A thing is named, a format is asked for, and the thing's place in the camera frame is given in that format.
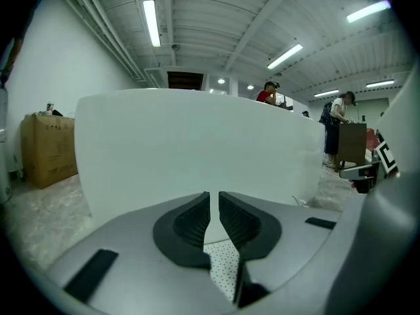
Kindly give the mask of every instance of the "black slot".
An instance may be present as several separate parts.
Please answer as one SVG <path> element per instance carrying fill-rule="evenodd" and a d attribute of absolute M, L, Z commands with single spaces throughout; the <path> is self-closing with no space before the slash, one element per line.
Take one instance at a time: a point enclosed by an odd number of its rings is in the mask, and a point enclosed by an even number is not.
<path fill-rule="evenodd" d="M 100 249 L 73 277 L 64 290 L 77 300 L 86 303 L 117 257 L 118 253 Z"/>
<path fill-rule="evenodd" d="M 305 223 L 312 224 L 315 226 L 319 226 L 320 228 L 327 228 L 330 230 L 334 229 L 334 226 L 337 224 L 336 222 L 331 222 L 330 220 L 319 219 L 316 217 L 310 217 L 305 220 Z"/>

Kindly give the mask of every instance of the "floor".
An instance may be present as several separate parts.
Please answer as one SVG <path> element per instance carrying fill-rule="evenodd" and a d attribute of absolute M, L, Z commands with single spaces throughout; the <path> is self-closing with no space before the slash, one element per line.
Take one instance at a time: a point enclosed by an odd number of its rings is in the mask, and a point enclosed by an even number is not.
<path fill-rule="evenodd" d="M 46 270 L 93 229 L 78 175 L 43 190 L 19 181 L 13 187 L 13 197 L 4 205 L 3 225 L 16 253 L 32 267 Z M 359 194 L 349 181 L 323 166 L 315 197 L 299 205 L 342 211 L 351 195 Z M 238 252 L 230 240 L 206 245 L 204 251 L 211 256 L 213 281 L 232 300 Z"/>

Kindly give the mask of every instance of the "ceiling pipe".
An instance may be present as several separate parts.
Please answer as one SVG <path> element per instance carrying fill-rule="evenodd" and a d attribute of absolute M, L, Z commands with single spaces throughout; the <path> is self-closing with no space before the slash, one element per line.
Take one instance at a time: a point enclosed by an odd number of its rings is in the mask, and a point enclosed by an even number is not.
<path fill-rule="evenodd" d="M 83 17 L 82 14 L 80 14 L 80 12 L 78 11 L 78 9 L 76 8 L 76 6 L 72 3 L 71 0 L 66 0 L 67 4 L 70 6 L 70 8 L 73 9 L 73 11 L 78 15 L 78 17 L 80 17 L 80 19 L 83 20 L 83 22 L 86 24 L 86 26 L 96 35 L 96 37 L 102 42 L 102 44 L 115 56 L 115 58 L 121 63 L 121 65 L 128 71 L 128 73 L 130 74 L 131 78 L 134 79 L 134 75 L 133 72 L 131 71 L 131 69 L 126 65 L 126 63 L 124 63 L 120 57 L 115 53 L 115 51 L 113 51 L 111 49 L 111 47 L 103 40 L 103 38 L 101 38 L 101 36 L 99 36 L 98 33 L 95 32 L 95 30 L 92 28 L 92 26 L 88 23 L 88 21 L 86 21 L 86 19 Z"/>
<path fill-rule="evenodd" d="M 127 60 L 127 57 L 124 55 L 123 51 L 121 50 L 120 46 L 117 44 L 107 27 L 103 24 L 102 20 L 100 19 L 100 16 L 98 15 L 96 9 L 91 3 L 91 0 L 81 0 L 86 9 L 89 11 L 89 14 L 92 16 L 93 20 L 99 25 L 100 29 L 104 33 L 104 35 L 110 40 L 113 47 L 116 49 L 118 54 L 124 59 L 124 61 L 127 62 L 127 64 L 130 66 L 130 68 L 134 71 L 136 77 L 141 77 L 142 80 L 144 80 L 144 77 L 139 71 L 133 66 L 129 60 Z"/>
<path fill-rule="evenodd" d="M 124 43 L 122 42 L 122 40 L 119 38 L 116 30 L 114 29 L 114 27 L 112 26 L 110 19 L 108 18 L 108 15 L 106 15 L 104 8 L 102 7 L 102 5 L 100 4 L 99 0 L 92 0 L 94 7 L 96 8 L 96 10 L 99 12 L 100 17 L 103 19 L 103 21 L 105 22 L 106 27 L 108 27 L 109 31 L 112 33 L 114 39 L 117 41 L 118 45 L 121 47 L 121 49 L 123 50 L 123 52 L 125 53 L 125 56 L 128 58 L 129 62 L 134 66 L 136 73 L 141 76 L 141 78 L 146 81 L 146 78 L 144 76 L 144 74 L 141 72 L 141 70 L 138 68 L 136 62 L 133 60 L 133 58 L 131 57 L 131 55 L 128 53 L 127 48 L 125 48 Z"/>
<path fill-rule="evenodd" d="M 142 21 L 144 33 L 147 33 L 148 28 L 147 28 L 147 25 L 146 25 L 146 23 L 144 22 L 144 19 L 143 19 L 143 14 L 142 14 L 142 9 L 140 7 L 140 2 L 139 2 L 139 0 L 134 0 L 134 1 L 136 3 L 136 7 L 137 7 L 138 15 L 140 16 L 140 20 Z M 154 59 L 154 61 L 156 63 L 156 66 L 158 67 L 159 64 L 158 64 L 158 60 L 156 60 L 156 56 L 155 56 L 155 53 L 153 51 L 152 40 L 150 39 L 150 36 L 148 34 L 146 34 L 146 35 L 147 35 L 147 37 L 149 39 L 149 47 L 150 47 L 150 50 L 152 52 L 153 59 Z"/>

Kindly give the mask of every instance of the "woman with backpack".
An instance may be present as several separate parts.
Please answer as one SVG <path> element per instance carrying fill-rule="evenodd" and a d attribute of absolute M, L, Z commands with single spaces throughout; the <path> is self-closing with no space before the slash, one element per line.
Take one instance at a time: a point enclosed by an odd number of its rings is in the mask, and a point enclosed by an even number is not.
<path fill-rule="evenodd" d="M 346 108 L 347 105 L 356 105 L 355 100 L 356 97 L 353 92 L 346 92 L 331 103 L 329 113 L 324 115 L 325 129 L 327 131 L 325 152 L 328 154 L 327 167 L 329 168 L 335 168 L 335 161 L 339 151 L 339 124 L 348 123 L 348 120 L 344 118 Z"/>

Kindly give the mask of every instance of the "ceiling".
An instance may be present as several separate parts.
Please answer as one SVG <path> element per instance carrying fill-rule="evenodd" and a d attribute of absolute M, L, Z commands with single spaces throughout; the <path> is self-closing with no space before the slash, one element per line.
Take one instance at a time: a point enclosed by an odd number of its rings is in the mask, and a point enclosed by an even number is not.
<path fill-rule="evenodd" d="M 134 78 L 142 86 L 164 87 L 168 71 L 182 71 L 207 74 L 211 88 L 221 91 L 235 77 L 242 97 L 274 80 L 282 94 L 306 104 L 332 89 L 383 98 L 386 87 L 367 90 L 366 83 L 395 79 L 387 93 L 398 92 L 417 55 L 391 9 L 347 22 L 347 15 L 380 0 L 156 0 L 161 47 L 152 46 L 144 27 L 143 0 L 74 1 L 116 56 L 130 56 L 127 69 L 138 68 Z M 95 19 L 89 3 L 105 17 Z M 119 41 L 113 44 L 107 32 Z M 115 42 L 122 49 L 115 50 Z M 302 50 L 267 69 L 298 43 Z M 162 83 L 150 71 L 161 74 Z"/>

